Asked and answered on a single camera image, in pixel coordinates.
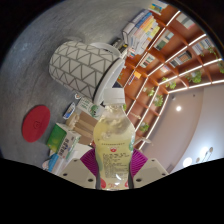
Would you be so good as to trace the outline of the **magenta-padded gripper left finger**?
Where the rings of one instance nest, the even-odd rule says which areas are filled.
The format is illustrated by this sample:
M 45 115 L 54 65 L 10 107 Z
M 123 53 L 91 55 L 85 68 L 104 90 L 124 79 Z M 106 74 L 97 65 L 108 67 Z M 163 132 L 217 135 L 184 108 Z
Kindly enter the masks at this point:
M 60 177 L 83 188 L 95 189 L 98 173 L 95 150 L 90 149 L 80 158 L 72 158 L 60 173 Z

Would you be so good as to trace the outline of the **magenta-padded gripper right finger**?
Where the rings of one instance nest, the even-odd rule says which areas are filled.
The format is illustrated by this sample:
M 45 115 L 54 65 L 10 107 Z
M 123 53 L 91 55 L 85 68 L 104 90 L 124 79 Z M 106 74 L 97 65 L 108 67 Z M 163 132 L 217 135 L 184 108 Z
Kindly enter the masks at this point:
M 139 150 L 133 151 L 130 162 L 130 183 L 132 189 L 144 187 L 168 175 L 156 158 L 147 158 Z

